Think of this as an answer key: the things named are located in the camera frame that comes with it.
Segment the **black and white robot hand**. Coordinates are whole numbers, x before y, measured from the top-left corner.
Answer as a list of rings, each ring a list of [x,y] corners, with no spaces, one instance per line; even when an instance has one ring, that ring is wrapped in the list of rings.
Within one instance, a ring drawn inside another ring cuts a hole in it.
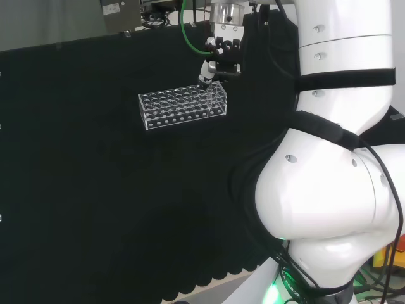
[[[198,77],[203,87],[210,86],[216,76],[237,77],[242,71],[244,26],[212,23],[211,29],[205,42],[208,55]]]

